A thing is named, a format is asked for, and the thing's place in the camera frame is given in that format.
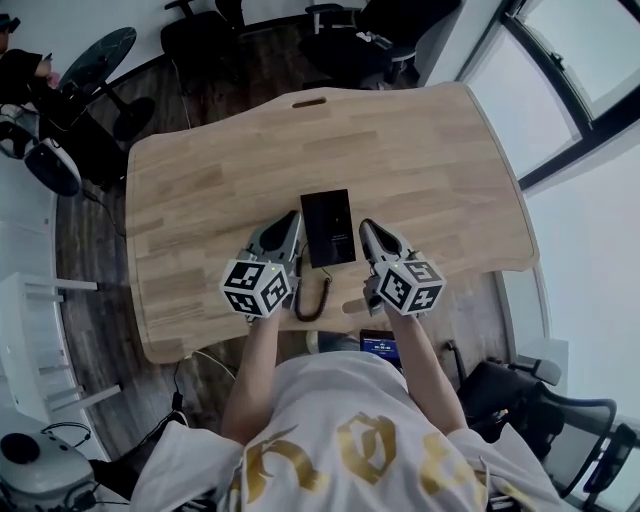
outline window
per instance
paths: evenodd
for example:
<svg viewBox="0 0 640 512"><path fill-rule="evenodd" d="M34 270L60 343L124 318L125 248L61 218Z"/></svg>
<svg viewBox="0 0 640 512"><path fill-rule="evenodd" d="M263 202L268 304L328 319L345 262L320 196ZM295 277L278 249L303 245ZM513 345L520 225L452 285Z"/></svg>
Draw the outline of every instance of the window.
<svg viewBox="0 0 640 512"><path fill-rule="evenodd" d="M578 132L551 158L521 170L523 190L640 119L640 0L503 0L459 80L486 58L500 25L544 75Z"/></svg>
<svg viewBox="0 0 640 512"><path fill-rule="evenodd" d="M503 27L464 82L491 121L518 179L580 139L553 87Z"/></svg>
<svg viewBox="0 0 640 512"><path fill-rule="evenodd" d="M618 0L527 2L515 19L595 119L640 84L640 23Z"/></svg>

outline smartphone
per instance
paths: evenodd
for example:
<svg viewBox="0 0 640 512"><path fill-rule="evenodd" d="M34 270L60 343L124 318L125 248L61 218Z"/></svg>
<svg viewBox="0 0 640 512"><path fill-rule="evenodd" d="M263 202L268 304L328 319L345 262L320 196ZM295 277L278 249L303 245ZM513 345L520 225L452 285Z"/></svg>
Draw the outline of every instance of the smartphone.
<svg viewBox="0 0 640 512"><path fill-rule="evenodd" d="M397 369L402 368L396 340L391 331L361 330L360 351L375 354L385 361L389 361Z"/></svg>

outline window frame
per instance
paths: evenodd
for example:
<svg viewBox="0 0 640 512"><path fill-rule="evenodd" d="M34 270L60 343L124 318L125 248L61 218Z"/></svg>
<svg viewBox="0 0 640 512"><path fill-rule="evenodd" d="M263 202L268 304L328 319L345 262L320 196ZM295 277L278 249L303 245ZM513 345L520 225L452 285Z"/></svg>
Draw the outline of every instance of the window frame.
<svg viewBox="0 0 640 512"><path fill-rule="evenodd" d="M520 178L518 183L523 191L562 172L571 164L640 120L640 84L600 116L591 117L589 109L584 105L580 94L574 89L573 84L563 72L560 63L536 40L529 29L517 19L517 14L529 1L531 0L502 1L456 77L457 81L462 80L486 39L490 37L495 26L499 24L505 27L524 48L567 109L580 132L580 140ZM619 2L640 23L640 4L636 3L635 0L612 1Z"/></svg>

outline wooden floor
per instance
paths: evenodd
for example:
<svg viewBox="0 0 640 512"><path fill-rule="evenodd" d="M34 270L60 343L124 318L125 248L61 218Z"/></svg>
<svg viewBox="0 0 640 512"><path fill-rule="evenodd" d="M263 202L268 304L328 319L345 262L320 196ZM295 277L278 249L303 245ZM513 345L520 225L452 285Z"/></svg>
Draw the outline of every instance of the wooden floor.
<svg viewBox="0 0 640 512"><path fill-rule="evenodd" d="M300 90L307 81L323 78L297 49L301 37L309 31L310 27L292 25L242 36L238 55L229 62L241 63L246 75L244 85L233 85L214 70L210 79L192 81L192 94L183 102L176 71L170 62L163 62L117 87L116 92L125 101L149 96L156 102L151 122L133 141L123 144L123 149L154 133L187 129L189 122L195 127L224 119ZM414 85L404 78L397 87ZM90 112L111 130L117 110L108 98L96 100ZM90 183L85 182L85 187L104 202L118 230L124 231L124 184L108 194ZM100 205L82 195L59 198L56 260L59 277L100 283L95 293L67 293L62 318L79 383L89 392L118 382L123 386L120 395L88 410L107 453L117 458L169 412L176 365L153 365L142 353L127 286L126 243ZM436 344L455 338L469 370L485 357L506 357L504 322L491 274L450 283L442 304L425 320L425 328ZM207 350L237 366L242 347L243 340L236 339ZM305 352L303 333L281 334L279 360ZM455 380L451 354L443 354L443 364ZM185 396L191 425L217 431L231 378L196 354L180 364L176 382Z"/></svg>

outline wooden table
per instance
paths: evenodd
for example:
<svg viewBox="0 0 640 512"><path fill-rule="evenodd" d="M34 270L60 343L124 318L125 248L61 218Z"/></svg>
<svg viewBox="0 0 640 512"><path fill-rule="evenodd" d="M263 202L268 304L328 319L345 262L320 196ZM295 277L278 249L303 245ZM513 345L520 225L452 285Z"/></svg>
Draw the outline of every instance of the wooden table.
<svg viewBox="0 0 640 512"><path fill-rule="evenodd" d="M464 85L287 94L131 150L127 247L146 356L175 362L246 334L218 290L227 261L257 226L300 209L301 194L341 188L349 190L357 261L327 269L333 285L320 320L300 323L287 312L282 329L347 332L371 323L357 238L366 217L399 229L447 276L526 270L537 260L514 174ZM310 312L324 274L307 262L303 276Z"/></svg>

